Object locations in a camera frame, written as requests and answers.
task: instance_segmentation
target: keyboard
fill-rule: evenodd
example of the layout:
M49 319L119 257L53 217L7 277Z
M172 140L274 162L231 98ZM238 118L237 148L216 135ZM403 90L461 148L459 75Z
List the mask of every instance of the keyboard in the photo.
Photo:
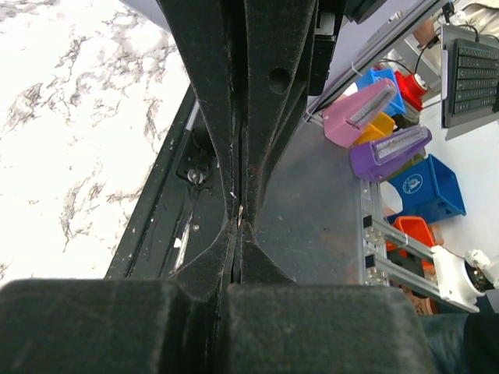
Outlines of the keyboard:
M465 115L496 104L499 48L456 39L450 54L454 89L449 93L451 115Z

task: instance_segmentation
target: bolt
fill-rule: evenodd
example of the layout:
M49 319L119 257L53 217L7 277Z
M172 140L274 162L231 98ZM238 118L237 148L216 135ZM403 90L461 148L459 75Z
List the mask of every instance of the bolt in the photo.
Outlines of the bolt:
M187 178L191 183L194 183L195 185L201 185L204 182L203 173L198 173L194 169L190 169L189 171L187 171Z

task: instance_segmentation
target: red plastic bin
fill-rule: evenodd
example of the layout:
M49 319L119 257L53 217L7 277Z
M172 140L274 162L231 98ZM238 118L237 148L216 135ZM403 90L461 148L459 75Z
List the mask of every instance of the red plastic bin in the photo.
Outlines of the red plastic bin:
M400 216L397 217L395 222L392 224L394 228L406 233L411 238L414 238L418 242L422 242L424 245L429 247L435 246L435 239L430 228L426 224L426 221L421 217L413 216ZM387 242L387 251L394 251L397 246L393 243ZM406 251L401 251L402 256L407 256ZM433 268L434 265L423 260L423 269Z

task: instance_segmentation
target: yellow plastic bin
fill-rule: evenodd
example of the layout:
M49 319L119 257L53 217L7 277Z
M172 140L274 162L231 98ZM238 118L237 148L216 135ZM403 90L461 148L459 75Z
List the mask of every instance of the yellow plastic bin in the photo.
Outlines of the yellow plastic bin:
M395 121L385 113L380 113L367 127L366 131L357 139L354 145L378 140L393 133Z
M411 158L409 161L407 161L403 166L400 167L395 173L390 175L387 180L390 180L392 178L395 178L397 175L403 173L407 169L413 167L414 165L418 164L419 162L424 160L424 156L422 154L417 154L413 158Z

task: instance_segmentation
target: marble countertop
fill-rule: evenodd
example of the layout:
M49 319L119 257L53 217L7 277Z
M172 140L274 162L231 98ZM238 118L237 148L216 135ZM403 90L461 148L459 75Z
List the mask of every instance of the marble countertop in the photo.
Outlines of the marble countertop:
M117 0L0 5L0 286L103 277L189 80Z

